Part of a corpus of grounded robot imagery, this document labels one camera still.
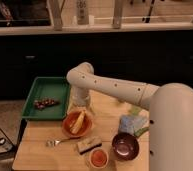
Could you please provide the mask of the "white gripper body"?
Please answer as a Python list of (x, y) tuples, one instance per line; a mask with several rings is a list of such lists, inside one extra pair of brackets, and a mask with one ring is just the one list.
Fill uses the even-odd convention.
[(90, 108), (90, 97), (72, 96), (72, 105), (76, 109), (88, 110)]

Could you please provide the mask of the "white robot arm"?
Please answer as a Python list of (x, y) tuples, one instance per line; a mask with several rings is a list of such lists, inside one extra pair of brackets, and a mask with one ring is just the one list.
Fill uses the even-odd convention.
[(78, 106), (95, 90), (149, 112), (149, 171), (193, 171), (193, 88), (182, 83), (149, 83), (97, 76), (83, 62), (68, 71)]

